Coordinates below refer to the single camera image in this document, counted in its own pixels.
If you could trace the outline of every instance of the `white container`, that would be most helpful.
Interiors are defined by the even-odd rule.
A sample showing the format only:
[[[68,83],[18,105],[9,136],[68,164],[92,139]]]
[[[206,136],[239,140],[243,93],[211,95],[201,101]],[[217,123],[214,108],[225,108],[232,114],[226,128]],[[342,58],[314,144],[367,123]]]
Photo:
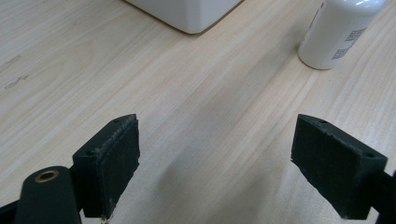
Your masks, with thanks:
[[[126,0],[189,34],[201,33],[241,0]]]
[[[340,63],[384,7],[386,0],[326,0],[299,48],[300,59],[316,69]]]

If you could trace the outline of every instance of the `table surface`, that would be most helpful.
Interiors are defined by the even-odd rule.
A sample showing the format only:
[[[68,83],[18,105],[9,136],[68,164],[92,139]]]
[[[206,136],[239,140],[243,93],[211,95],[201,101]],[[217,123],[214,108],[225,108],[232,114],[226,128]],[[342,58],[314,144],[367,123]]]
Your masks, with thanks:
[[[326,119],[393,173],[396,1],[327,71],[297,55],[319,4],[249,0],[186,35],[121,0],[1,1],[0,204],[137,114],[141,165],[112,223],[347,223],[290,162],[295,123]]]

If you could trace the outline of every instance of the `light wood grain surface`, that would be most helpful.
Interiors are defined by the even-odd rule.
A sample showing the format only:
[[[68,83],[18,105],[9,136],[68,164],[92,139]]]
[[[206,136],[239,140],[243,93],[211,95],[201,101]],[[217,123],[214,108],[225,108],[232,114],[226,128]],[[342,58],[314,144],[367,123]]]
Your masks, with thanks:
[[[296,53],[319,4],[246,0],[185,35],[121,0],[0,1],[0,204],[136,113],[141,165],[112,223],[374,223],[342,220],[290,149],[304,113],[396,169],[396,2],[327,71]]]

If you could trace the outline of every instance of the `white box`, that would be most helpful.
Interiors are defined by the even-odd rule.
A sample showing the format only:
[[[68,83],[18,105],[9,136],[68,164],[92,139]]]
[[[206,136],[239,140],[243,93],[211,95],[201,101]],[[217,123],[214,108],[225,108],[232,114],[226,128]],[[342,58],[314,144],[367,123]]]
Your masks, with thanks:
[[[126,0],[189,34],[201,33],[241,0]]]

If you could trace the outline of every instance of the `white bottle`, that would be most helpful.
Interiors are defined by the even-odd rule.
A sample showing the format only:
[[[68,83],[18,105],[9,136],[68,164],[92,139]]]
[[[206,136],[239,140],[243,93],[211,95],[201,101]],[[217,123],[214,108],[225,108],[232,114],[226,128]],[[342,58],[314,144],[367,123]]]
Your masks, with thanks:
[[[325,0],[299,48],[300,59],[316,69],[330,69],[384,7],[386,0]]]

